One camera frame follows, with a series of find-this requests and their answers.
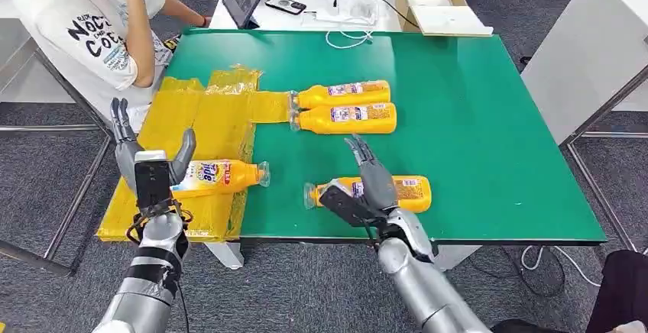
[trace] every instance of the white t-shirt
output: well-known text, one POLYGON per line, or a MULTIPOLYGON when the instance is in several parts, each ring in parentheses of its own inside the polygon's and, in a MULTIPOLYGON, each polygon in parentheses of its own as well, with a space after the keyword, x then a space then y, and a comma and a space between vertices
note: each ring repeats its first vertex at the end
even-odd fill
MULTIPOLYGON (((112 98, 126 98, 133 129, 139 131, 164 67, 168 50, 152 31, 155 76, 151 87, 133 86, 138 66, 126 51, 126 0, 13 0, 21 21, 52 64, 110 122, 112 98)), ((152 18, 165 0, 144 0, 152 18)))

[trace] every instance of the clear bottle nozzle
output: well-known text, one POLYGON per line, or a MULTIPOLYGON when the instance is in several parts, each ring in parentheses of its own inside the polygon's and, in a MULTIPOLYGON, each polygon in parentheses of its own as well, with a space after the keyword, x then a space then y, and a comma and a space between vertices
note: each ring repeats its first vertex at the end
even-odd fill
POLYGON ((257 175, 259 178, 260 186, 270 185, 270 163, 263 161, 257 165, 257 175))
POLYGON ((300 110, 299 100, 297 96, 299 93, 297 91, 288 92, 288 115, 291 112, 298 112, 300 110))
POLYGON ((316 204, 315 197, 317 197, 315 185, 312 183, 305 183, 304 184, 304 207, 306 207, 306 209, 311 209, 315 207, 316 204))
POLYGON ((289 122, 290 122, 290 130, 291 131, 298 131, 301 128, 300 126, 300 112, 297 110, 291 110, 289 115, 289 122))

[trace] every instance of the green table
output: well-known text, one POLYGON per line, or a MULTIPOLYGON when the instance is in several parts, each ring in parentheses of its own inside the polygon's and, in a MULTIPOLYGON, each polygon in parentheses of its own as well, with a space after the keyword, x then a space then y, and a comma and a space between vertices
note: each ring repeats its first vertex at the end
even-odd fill
MULTIPOLYGON (((374 33, 348 50, 309 31, 189 31, 167 75, 197 77, 240 63, 263 70, 268 91, 386 79, 393 134, 365 135, 392 174, 427 176, 432 207, 419 219, 448 244, 597 244, 605 241, 499 37, 374 33)), ((305 210, 305 182, 357 176, 341 135, 260 124, 254 162, 270 188, 251 187, 242 238, 366 238, 326 209, 305 210)))

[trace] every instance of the gray carpet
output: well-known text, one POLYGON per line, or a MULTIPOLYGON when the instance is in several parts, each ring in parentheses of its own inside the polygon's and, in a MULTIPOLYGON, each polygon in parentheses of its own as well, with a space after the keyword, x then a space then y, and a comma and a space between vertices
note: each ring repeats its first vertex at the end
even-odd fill
MULTIPOLYGON (((215 0, 183 1, 206 15, 215 7, 215 0)), ((518 64, 521 56, 539 46, 569 0, 468 2, 485 24, 495 27, 518 64)), ((182 25, 159 17, 153 28, 161 37, 170 37, 182 25)), ((645 123, 646 119, 628 113, 616 116, 615 123, 645 123)), ((82 120, 74 105, 0 104, 2 124, 82 120)), ((43 253, 101 140, 98 133, 0 137, 0 238, 43 253)), ((637 246, 645 247, 648 231, 641 226, 648 209, 643 179, 648 166, 646 142, 586 139, 578 142, 578 148, 637 246)), ((573 168, 572 159, 565 157, 573 168)), ((621 244, 585 181, 579 174, 576 177, 610 242, 566 250, 589 276, 600 280, 605 256, 621 249, 621 244)), ((87 332, 97 324, 134 250, 129 244, 102 243, 93 236, 117 179, 115 161, 107 156, 57 257, 78 266, 75 276, 53 278, 0 257, 0 321, 29 332, 87 332)), ((507 251, 517 259, 521 248, 507 251)), ((204 246, 192 249, 183 279, 191 331, 416 331, 369 247, 246 244, 243 253, 245 267, 230 271, 204 246)), ((551 298, 532 294, 511 276, 513 266, 498 247, 480 249, 447 275, 488 325, 521 318, 547 328, 584 331, 597 290, 585 284, 564 257, 558 258, 564 266, 565 287, 551 298)), ((525 276, 532 288, 547 293, 559 287, 561 274, 556 260, 546 255, 539 270, 525 276)), ((179 304, 173 308, 167 331, 183 331, 179 304)))

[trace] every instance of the cardboard box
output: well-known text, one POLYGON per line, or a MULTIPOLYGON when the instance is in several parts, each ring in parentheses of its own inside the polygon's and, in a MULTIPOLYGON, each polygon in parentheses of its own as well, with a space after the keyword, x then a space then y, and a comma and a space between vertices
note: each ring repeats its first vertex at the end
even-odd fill
POLYGON ((399 16, 403 31, 454 37, 490 37, 493 34, 493 28, 479 21, 466 0, 396 0, 396 9, 419 26, 399 16))

